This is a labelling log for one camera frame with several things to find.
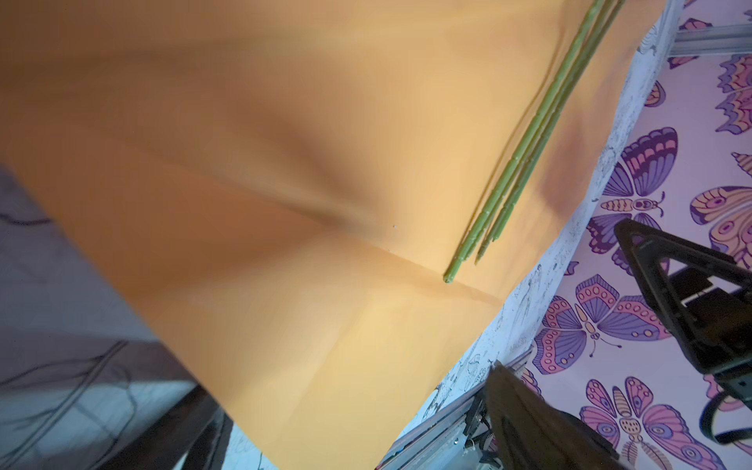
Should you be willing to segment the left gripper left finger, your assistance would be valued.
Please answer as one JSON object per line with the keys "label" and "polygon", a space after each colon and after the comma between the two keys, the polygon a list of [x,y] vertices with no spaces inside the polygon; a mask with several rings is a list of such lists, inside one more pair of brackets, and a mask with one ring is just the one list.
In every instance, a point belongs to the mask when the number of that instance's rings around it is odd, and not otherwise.
{"label": "left gripper left finger", "polygon": [[221,469],[234,422],[201,386],[195,387],[101,469]]}

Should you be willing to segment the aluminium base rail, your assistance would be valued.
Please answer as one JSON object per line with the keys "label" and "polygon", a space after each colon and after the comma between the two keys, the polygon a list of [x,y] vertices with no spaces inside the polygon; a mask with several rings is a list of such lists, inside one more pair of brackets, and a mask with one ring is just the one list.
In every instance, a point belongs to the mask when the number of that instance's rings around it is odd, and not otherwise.
{"label": "aluminium base rail", "polygon": [[399,437],[379,469],[501,469],[486,381]]}

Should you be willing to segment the white fake flower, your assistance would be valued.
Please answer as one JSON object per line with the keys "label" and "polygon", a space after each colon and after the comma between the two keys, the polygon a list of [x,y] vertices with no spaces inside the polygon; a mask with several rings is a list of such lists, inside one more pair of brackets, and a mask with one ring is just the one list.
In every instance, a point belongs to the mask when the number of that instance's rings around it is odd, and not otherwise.
{"label": "white fake flower", "polygon": [[480,262],[499,240],[540,160],[567,101],[620,13],[622,1],[593,1],[564,52],[558,52],[532,102],[532,117],[501,170],[494,170],[443,274],[451,284],[464,262]]}

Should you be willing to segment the orange wrapping paper sheet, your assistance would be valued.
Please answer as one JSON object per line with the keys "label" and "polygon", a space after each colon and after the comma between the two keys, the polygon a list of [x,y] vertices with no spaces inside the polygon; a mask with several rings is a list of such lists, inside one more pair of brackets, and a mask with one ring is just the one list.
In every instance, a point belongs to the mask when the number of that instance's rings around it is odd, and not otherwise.
{"label": "orange wrapping paper sheet", "polygon": [[281,469],[370,469],[585,198],[629,1],[443,275],[585,1],[5,1],[1,160]]}

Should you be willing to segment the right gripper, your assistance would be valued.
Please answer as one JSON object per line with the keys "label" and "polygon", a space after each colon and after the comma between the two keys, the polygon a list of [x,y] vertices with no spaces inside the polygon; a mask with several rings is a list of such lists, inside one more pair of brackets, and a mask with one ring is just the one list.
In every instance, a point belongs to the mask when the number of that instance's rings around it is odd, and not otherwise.
{"label": "right gripper", "polygon": [[689,363],[712,374],[720,392],[705,405],[699,428],[715,444],[751,439],[751,429],[715,434],[726,398],[751,409],[751,272],[726,254],[636,221],[615,234],[638,287]]}

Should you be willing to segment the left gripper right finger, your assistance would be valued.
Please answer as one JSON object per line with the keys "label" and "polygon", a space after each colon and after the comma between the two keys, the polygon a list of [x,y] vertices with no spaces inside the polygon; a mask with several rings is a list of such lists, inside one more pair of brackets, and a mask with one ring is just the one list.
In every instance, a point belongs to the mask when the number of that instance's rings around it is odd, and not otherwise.
{"label": "left gripper right finger", "polygon": [[548,405],[510,370],[491,368],[485,397],[504,469],[623,469],[605,438]]}

